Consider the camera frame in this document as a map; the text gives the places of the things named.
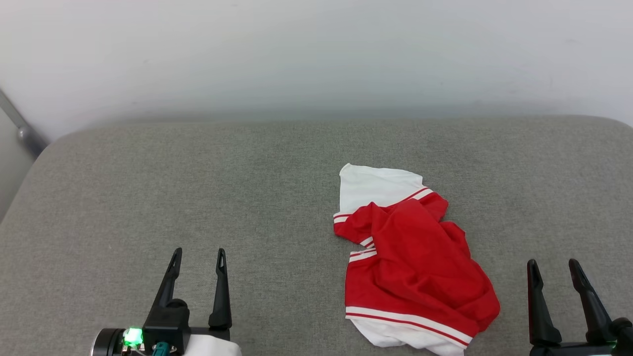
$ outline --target white cloth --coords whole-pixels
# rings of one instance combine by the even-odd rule
[[[422,176],[401,169],[372,168],[346,164],[341,177],[341,211],[351,214],[359,207],[374,202],[388,207],[407,199],[422,188]]]
[[[376,322],[363,319],[351,319],[352,323],[374,346],[390,347],[411,345],[414,348],[426,348],[441,356],[463,356],[464,349],[431,333],[421,333],[401,324]]]
[[[184,356],[242,356],[236,343],[211,335],[192,334]]]

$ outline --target red stripe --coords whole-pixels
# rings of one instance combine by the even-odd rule
[[[405,199],[402,199],[401,201],[399,201],[398,203],[401,203],[402,201],[405,201],[407,199],[411,199],[412,197],[414,197],[416,194],[422,193],[423,191],[427,190],[429,187],[424,187],[422,189],[420,189],[419,191],[407,196]]]
[[[345,315],[349,315],[349,316],[353,316],[353,317],[367,317],[367,318],[371,318],[371,319],[380,319],[380,320],[385,320],[385,321],[399,322],[399,323],[402,323],[402,324],[411,324],[413,326],[421,327],[422,329],[426,329],[426,330],[432,331],[434,333],[446,336],[447,338],[451,338],[451,339],[457,341],[458,343],[461,343],[462,345],[468,346],[467,342],[465,342],[463,340],[460,340],[460,339],[456,338],[453,335],[450,335],[450,334],[447,334],[447,333],[443,333],[440,330],[435,330],[432,327],[428,327],[428,326],[424,326],[424,325],[421,325],[421,324],[417,324],[415,322],[404,321],[404,320],[396,320],[396,319],[390,319],[390,318],[385,318],[385,317],[377,317],[377,316],[374,316],[374,315],[357,314],[357,313],[345,313]]]
[[[362,255],[362,254],[364,254],[364,253],[374,252],[374,251],[376,251],[376,249],[375,249],[375,248],[373,248],[373,250],[368,250],[368,251],[354,252],[354,253],[352,253],[352,254],[350,255],[350,257],[360,256],[360,255]]]

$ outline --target black plastic mount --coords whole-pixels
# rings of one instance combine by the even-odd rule
[[[215,285],[213,312],[209,315],[209,328],[217,331],[228,331],[233,326],[231,318],[231,302],[229,297],[229,277],[227,275],[227,256],[223,248],[218,251],[215,266],[218,282]]]
[[[216,274],[218,281],[213,301],[213,312],[209,315],[209,328],[189,327],[189,308],[185,301],[173,298],[173,287],[180,274],[182,249],[177,248],[158,288],[154,303],[143,325],[143,340],[146,350],[159,342],[166,342],[182,355],[187,349],[191,334],[208,334],[224,340],[230,339],[232,326],[229,298],[229,279],[224,249],[218,250]]]
[[[527,289],[530,322],[530,344],[534,347],[531,356],[585,356],[611,355],[617,335],[626,337],[631,328],[626,322],[617,324],[613,332],[613,323],[595,289],[589,283],[580,263],[569,260],[569,271],[572,275],[573,287],[580,295],[582,309],[587,321],[586,343],[562,343],[561,334],[552,323],[548,307],[543,297],[543,281],[535,260],[527,262]]]
[[[177,248],[143,324],[143,342],[147,350],[159,342],[174,346],[181,354],[187,349],[191,335],[189,308],[185,301],[173,299],[173,287],[180,274],[181,260],[182,249]]]

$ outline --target gray fabric surface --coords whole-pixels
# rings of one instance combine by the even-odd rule
[[[447,198],[501,315],[467,355],[527,355],[525,264],[583,340],[567,260],[612,317],[633,317],[633,129],[590,117],[145,125],[72,134],[36,161],[0,226],[3,354],[86,355],[142,324],[174,248],[190,325],[211,312],[227,250],[244,355],[426,355],[371,346],[344,320],[354,244],[332,233],[338,172],[410,170]]]

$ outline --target white stripe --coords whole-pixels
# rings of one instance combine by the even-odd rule
[[[360,241],[360,244],[363,245],[364,247],[367,247],[372,242],[373,242],[373,237],[370,236],[364,239],[363,241]]]
[[[366,253],[366,252],[371,252],[371,251],[375,251],[375,250],[376,250],[375,248],[368,248],[367,250],[363,250],[363,251],[352,251],[349,254],[350,255],[354,255],[356,253]]]
[[[366,258],[370,258],[371,256],[376,256],[376,251],[371,251],[368,253],[361,253],[360,255],[356,255],[356,256],[351,256],[349,258],[350,262],[354,262],[354,261],[358,261],[358,260],[364,260]]]
[[[373,317],[362,317],[362,316],[358,316],[358,315],[345,315],[345,319],[349,319],[351,321],[354,320],[363,320],[363,321],[367,321],[367,322],[375,322],[377,324],[387,324],[387,325],[391,325],[391,326],[395,326],[395,327],[405,327],[409,330],[416,330],[416,331],[420,331],[423,335],[420,335],[420,338],[418,339],[418,341],[424,342],[426,341],[424,336],[435,336],[436,338],[440,338],[442,340],[445,340],[447,343],[450,343],[451,345],[457,346],[461,349],[466,349],[467,346],[454,340],[451,339],[449,337],[447,337],[446,335],[442,335],[439,333],[434,332],[433,330],[429,330],[429,329],[425,329],[423,327],[419,327],[419,326],[415,326],[415,325],[411,325],[411,324],[403,324],[402,322],[395,322],[395,321],[388,321],[388,320],[382,320],[382,319],[376,319]]]
[[[465,343],[470,343],[473,340],[473,338],[462,333],[459,330],[455,330],[450,326],[446,326],[444,324],[440,324],[436,321],[427,319],[425,317],[420,317],[417,315],[383,312],[381,310],[360,308],[360,307],[346,307],[345,313],[365,314],[367,316],[385,317],[388,319],[414,322],[415,324],[428,326],[432,329],[454,336],[455,338],[458,338],[459,340],[464,341]]]
[[[433,191],[431,189],[426,189],[426,190],[423,190],[423,191],[419,192],[418,194],[412,196],[409,199],[420,200],[420,199],[424,198],[425,196],[429,195],[430,193],[433,193]]]

